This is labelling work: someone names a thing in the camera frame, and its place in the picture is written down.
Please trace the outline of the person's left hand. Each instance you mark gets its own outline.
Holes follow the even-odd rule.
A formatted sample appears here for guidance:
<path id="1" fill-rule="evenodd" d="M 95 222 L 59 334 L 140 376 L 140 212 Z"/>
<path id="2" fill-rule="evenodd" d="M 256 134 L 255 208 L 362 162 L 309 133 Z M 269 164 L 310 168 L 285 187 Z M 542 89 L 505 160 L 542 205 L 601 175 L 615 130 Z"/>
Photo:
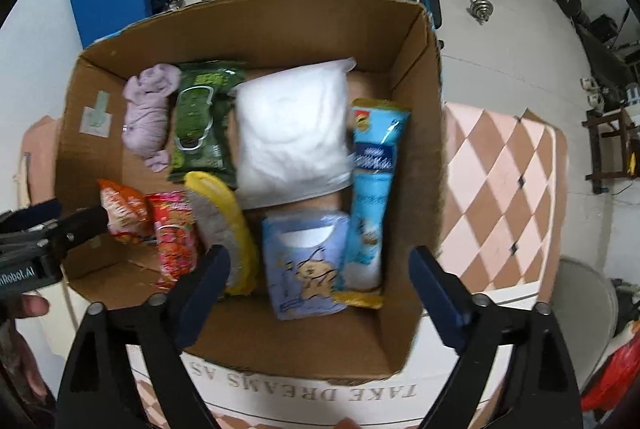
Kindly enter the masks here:
<path id="1" fill-rule="evenodd" d="M 17 391 L 37 403 L 44 403 L 50 391 L 15 321 L 44 316 L 49 309 L 49 301 L 36 293 L 23 293 L 1 301 L 1 362 Z"/>

